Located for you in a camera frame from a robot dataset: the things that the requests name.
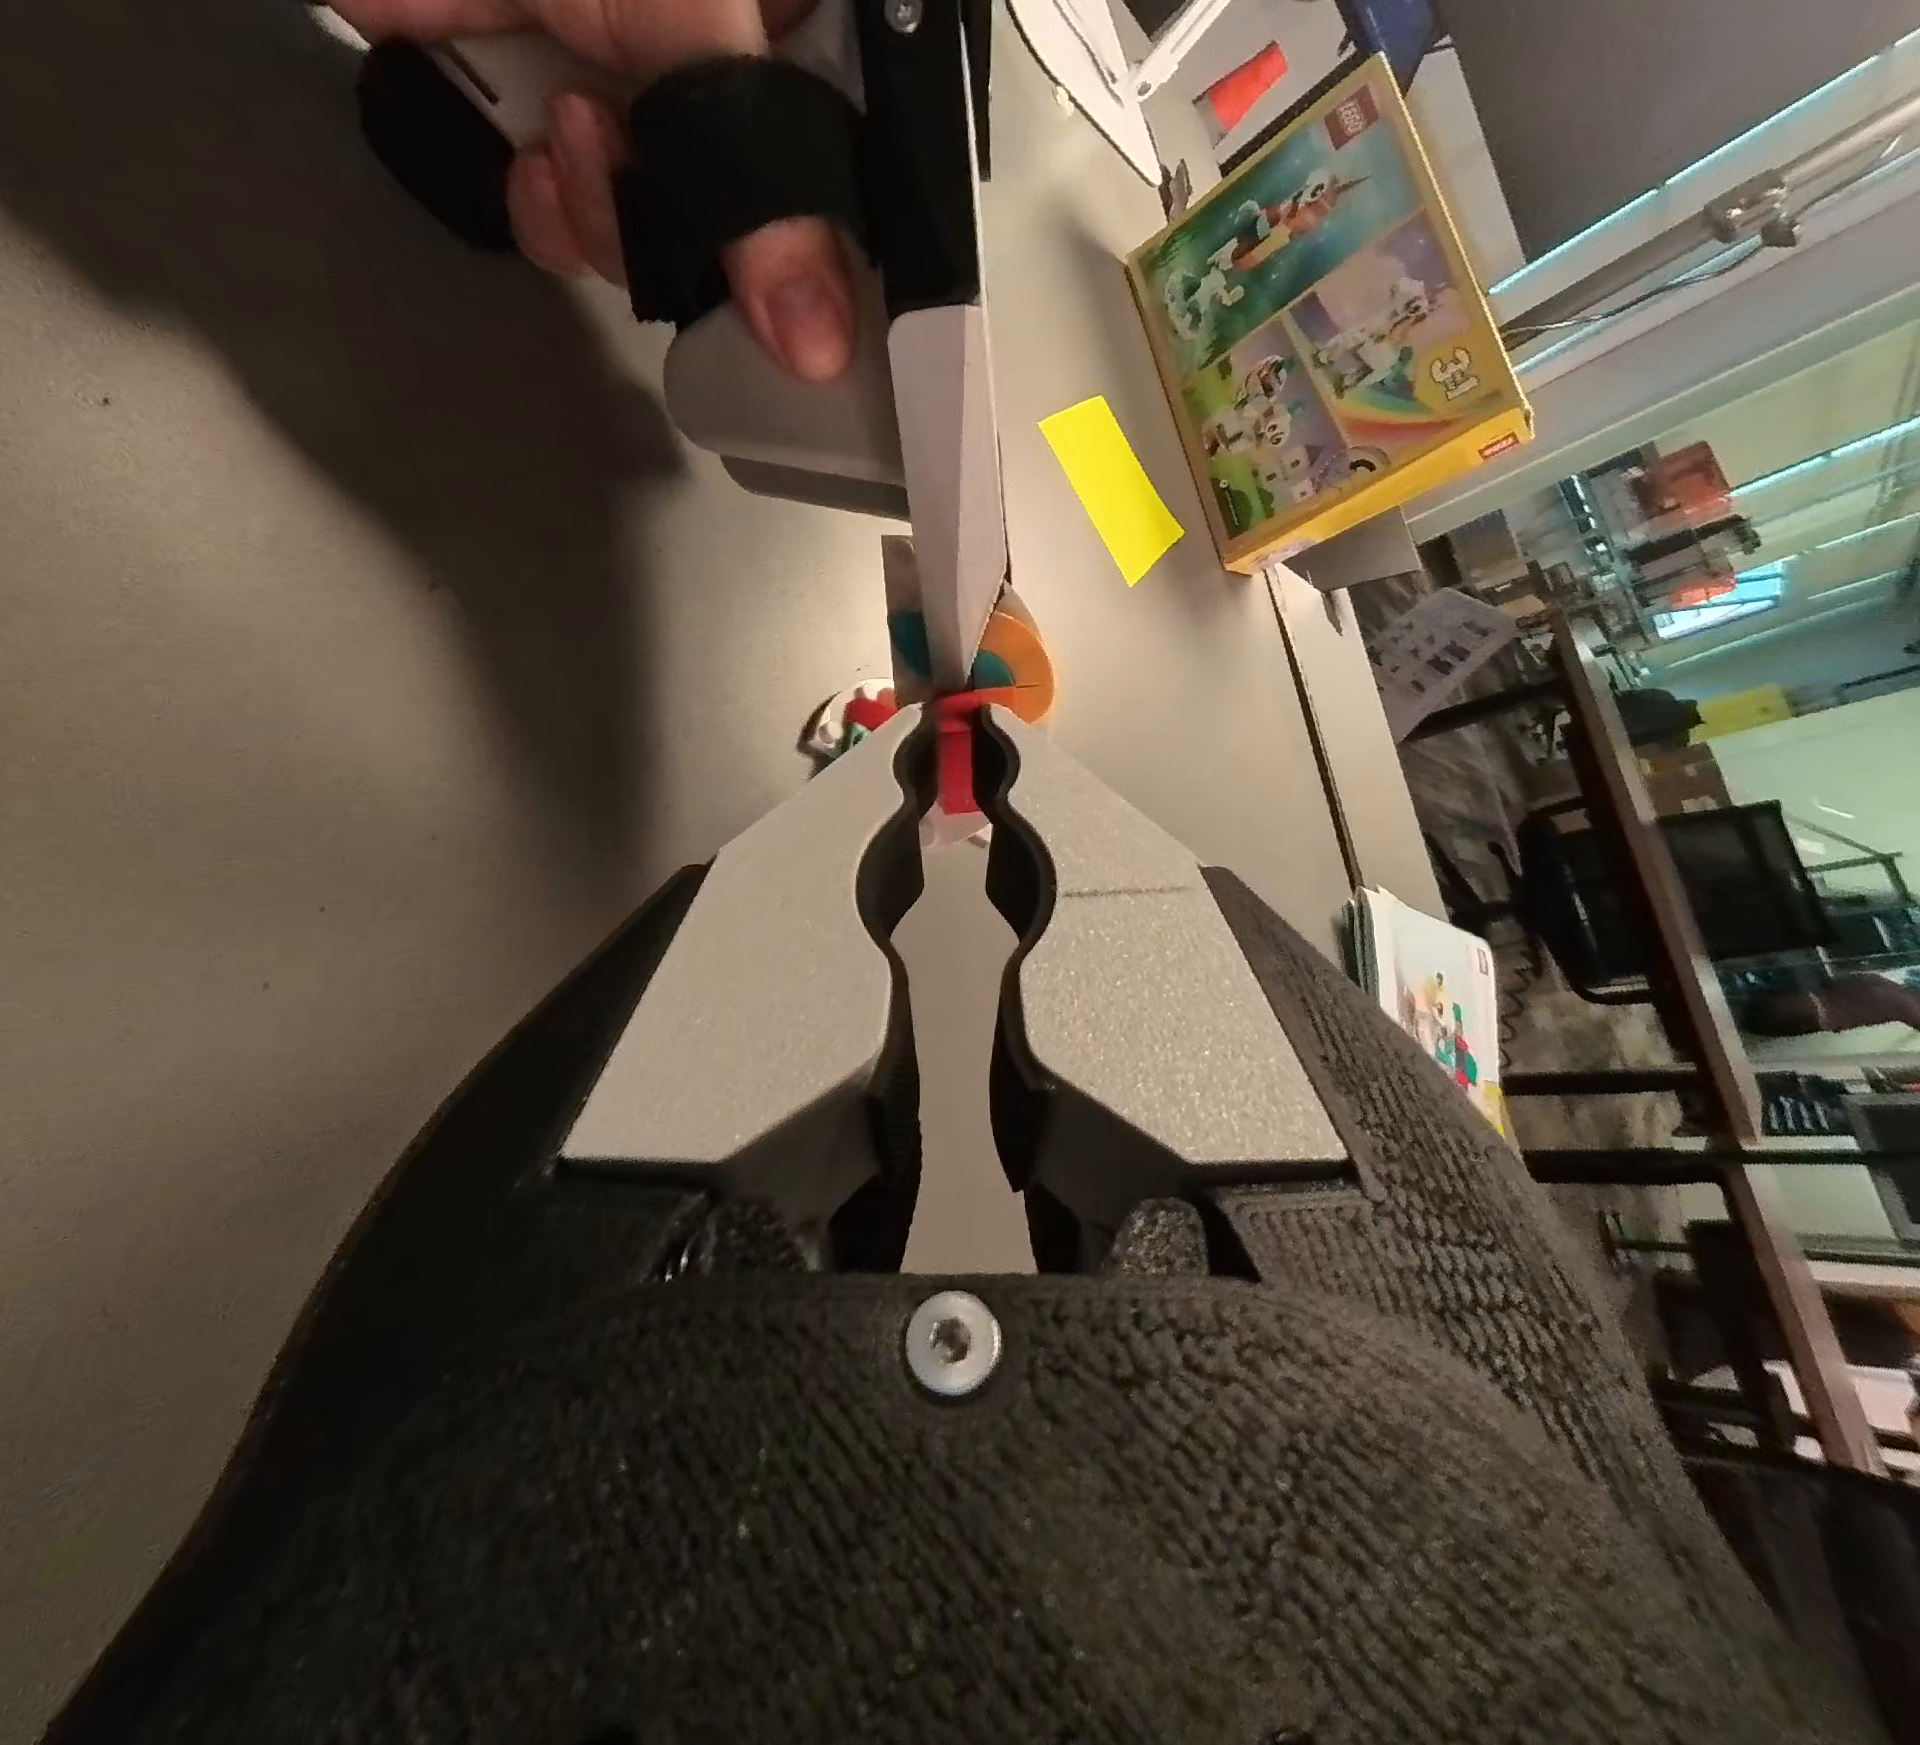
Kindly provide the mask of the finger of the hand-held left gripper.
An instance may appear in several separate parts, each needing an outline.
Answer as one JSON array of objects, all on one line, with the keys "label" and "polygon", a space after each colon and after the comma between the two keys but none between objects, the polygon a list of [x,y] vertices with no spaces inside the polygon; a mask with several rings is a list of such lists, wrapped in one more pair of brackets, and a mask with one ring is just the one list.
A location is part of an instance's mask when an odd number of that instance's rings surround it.
[{"label": "finger of the hand-held left gripper", "polygon": [[887,358],[932,677],[966,691],[1010,575],[985,305],[895,318]]}]

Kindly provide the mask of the brown table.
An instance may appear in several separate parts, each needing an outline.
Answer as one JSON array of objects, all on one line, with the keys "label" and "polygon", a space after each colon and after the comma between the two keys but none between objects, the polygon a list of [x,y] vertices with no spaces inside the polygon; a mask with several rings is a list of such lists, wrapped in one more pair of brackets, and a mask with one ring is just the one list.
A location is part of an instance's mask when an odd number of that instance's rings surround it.
[{"label": "brown table", "polygon": [[1645,929],[1648,990],[1672,1048],[1694,1080],[1708,1124],[1706,1153],[1763,1282],[1812,1435],[1830,1467],[1887,1478],[1882,1446],[1859,1402],[1812,1264],[1778,1213],[1762,1170],[1763,1100],[1722,979],[1652,811],[1624,722],[1591,652],[1591,634],[1548,610],[1556,688],[1568,709],[1568,748],[1597,833],[1620,856],[1624,901]]}]

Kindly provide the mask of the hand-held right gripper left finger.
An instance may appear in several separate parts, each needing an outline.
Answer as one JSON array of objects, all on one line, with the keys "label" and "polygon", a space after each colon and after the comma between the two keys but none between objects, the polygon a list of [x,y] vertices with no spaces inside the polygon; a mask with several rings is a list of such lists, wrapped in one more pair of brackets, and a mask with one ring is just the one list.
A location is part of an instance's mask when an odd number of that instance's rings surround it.
[{"label": "hand-held right gripper left finger", "polygon": [[926,890],[926,708],[707,865],[584,1096],[573,1170],[772,1206],[830,1271],[895,1273],[924,1182],[895,946]]}]

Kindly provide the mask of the red toy brick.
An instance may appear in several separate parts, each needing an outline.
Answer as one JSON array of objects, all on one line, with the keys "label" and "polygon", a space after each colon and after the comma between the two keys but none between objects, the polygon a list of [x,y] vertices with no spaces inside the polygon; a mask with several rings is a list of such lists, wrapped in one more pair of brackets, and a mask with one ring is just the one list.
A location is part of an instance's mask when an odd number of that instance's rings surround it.
[{"label": "red toy brick", "polygon": [[976,736],[985,694],[949,694],[933,702],[933,802],[924,821],[927,850],[973,843],[989,821],[976,789]]}]

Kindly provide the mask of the yellow toy set box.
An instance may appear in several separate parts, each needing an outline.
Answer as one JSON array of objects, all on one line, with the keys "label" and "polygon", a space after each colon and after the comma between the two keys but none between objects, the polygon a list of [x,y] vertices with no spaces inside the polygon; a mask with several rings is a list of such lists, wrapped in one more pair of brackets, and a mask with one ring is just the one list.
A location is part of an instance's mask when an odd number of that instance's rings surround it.
[{"label": "yellow toy set box", "polygon": [[1352,59],[1125,266],[1231,575],[1302,558],[1535,437],[1380,53]]}]

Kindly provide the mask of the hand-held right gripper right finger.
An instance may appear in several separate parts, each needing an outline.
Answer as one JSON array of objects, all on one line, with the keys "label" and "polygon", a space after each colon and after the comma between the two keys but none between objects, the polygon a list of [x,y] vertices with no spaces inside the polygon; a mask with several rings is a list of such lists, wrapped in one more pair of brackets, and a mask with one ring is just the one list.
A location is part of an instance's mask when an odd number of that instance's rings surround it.
[{"label": "hand-held right gripper right finger", "polygon": [[979,713],[996,1157],[1041,1273],[1091,1273],[1141,1205],[1354,1186],[1327,1077],[1209,871],[1010,709]]}]

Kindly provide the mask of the instruction booklet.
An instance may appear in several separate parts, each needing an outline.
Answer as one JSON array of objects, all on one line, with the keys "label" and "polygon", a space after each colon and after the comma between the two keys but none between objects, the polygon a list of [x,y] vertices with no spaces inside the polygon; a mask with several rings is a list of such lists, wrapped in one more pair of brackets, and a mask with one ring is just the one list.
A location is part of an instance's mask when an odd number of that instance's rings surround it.
[{"label": "instruction booklet", "polygon": [[1377,887],[1348,905],[1350,978],[1411,1037],[1478,1114],[1516,1143],[1501,1072],[1499,974],[1492,947]]}]

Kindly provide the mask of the black light stand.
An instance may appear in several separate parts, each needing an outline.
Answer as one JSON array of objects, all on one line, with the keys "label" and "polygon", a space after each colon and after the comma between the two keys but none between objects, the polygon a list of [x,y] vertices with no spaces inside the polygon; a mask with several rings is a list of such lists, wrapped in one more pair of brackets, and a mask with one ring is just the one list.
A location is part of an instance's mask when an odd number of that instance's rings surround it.
[{"label": "black light stand", "polygon": [[1918,95],[1908,92],[1505,320],[1507,348],[1516,352],[1552,336],[1585,334],[1729,278],[1763,254],[1799,250],[1813,213],[1916,159],[1916,130]]}]

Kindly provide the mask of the black office chair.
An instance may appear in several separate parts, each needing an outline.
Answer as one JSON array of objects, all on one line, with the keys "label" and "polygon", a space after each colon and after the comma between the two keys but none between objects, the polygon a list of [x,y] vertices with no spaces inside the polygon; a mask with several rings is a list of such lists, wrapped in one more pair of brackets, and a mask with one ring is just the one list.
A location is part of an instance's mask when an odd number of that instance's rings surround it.
[{"label": "black office chair", "polygon": [[[1717,966],[1835,946],[1833,919],[1775,802],[1659,821],[1704,949]],[[1594,1003],[1648,1000],[1651,929],[1620,847],[1532,813],[1519,830],[1516,912],[1564,984]]]}]

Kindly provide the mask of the grey slanted panel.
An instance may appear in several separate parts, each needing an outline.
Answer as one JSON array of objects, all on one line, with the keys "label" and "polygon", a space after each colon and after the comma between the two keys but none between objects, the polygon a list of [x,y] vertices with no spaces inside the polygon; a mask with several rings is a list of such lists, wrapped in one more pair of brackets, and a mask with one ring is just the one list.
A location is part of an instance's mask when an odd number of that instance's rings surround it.
[{"label": "grey slanted panel", "polygon": [[1422,572],[1422,558],[1404,511],[1390,509],[1297,554],[1274,555],[1267,570],[1330,595],[1371,582],[1411,578]]}]

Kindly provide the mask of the colourful brick plate assembly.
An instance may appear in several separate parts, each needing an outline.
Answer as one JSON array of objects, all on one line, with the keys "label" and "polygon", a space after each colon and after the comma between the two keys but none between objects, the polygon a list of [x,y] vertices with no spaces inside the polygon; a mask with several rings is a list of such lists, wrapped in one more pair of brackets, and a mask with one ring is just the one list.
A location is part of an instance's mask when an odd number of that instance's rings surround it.
[{"label": "colourful brick plate assembly", "polygon": [[[880,587],[887,674],[853,681],[810,713],[799,736],[799,753],[816,769],[850,750],[897,708],[933,697],[924,590],[908,532],[880,537]],[[1012,584],[999,590],[966,690],[1010,708],[1028,723],[1043,726],[1052,716],[1058,694],[1054,662],[1031,610]]]}]

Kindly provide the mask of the yellow sticky note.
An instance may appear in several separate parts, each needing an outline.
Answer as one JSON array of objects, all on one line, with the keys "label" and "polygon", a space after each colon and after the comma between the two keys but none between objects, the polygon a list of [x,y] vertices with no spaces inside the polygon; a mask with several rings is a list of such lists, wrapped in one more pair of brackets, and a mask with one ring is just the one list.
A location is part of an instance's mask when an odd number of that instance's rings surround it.
[{"label": "yellow sticky note", "polygon": [[1040,432],[1094,532],[1129,587],[1141,587],[1183,541],[1184,524],[1164,502],[1105,396],[1043,417]]}]

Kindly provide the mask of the printed paper sheet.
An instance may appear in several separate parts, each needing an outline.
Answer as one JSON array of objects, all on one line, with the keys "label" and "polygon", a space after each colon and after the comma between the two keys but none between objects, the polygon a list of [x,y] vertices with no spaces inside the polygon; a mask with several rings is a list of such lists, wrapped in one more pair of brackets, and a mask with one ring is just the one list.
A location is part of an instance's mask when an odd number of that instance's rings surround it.
[{"label": "printed paper sheet", "polygon": [[1451,587],[1424,595],[1395,617],[1368,654],[1394,743],[1404,747],[1431,713],[1456,702],[1519,636],[1507,610]]}]

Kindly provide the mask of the large dark monitor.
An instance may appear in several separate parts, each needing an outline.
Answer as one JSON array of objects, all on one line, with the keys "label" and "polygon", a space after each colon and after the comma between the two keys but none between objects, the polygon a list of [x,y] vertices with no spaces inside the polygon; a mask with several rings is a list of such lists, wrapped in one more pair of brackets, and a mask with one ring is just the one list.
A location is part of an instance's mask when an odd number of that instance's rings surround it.
[{"label": "large dark monitor", "polygon": [[1434,0],[1524,261],[1916,35],[1918,0]]}]

